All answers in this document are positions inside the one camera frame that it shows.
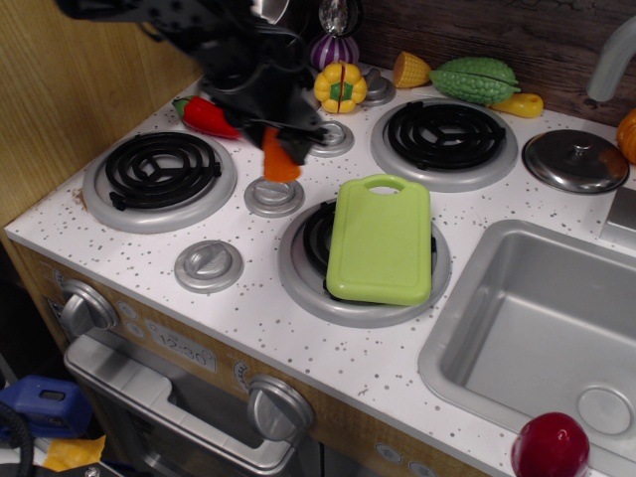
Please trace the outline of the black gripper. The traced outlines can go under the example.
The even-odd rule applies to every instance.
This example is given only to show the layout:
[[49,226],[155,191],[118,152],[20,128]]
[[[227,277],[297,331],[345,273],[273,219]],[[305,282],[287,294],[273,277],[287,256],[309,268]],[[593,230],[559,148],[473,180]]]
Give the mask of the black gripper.
[[230,115],[241,136],[261,149],[265,126],[303,166],[325,129],[305,98],[313,82],[306,43],[296,34],[207,34],[199,36],[202,88]]

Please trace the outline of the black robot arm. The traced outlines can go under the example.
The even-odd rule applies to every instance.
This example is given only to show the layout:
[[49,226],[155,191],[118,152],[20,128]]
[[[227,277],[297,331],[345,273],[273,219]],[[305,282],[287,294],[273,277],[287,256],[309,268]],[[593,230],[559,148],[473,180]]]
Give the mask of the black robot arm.
[[325,135],[315,106],[306,44],[296,33],[271,25],[249,1],[60,1],[76,20],[128,22],[152,27],[202,69],[206,94],[228,122],[260,147],[266,128],[291,160],[302,165]]

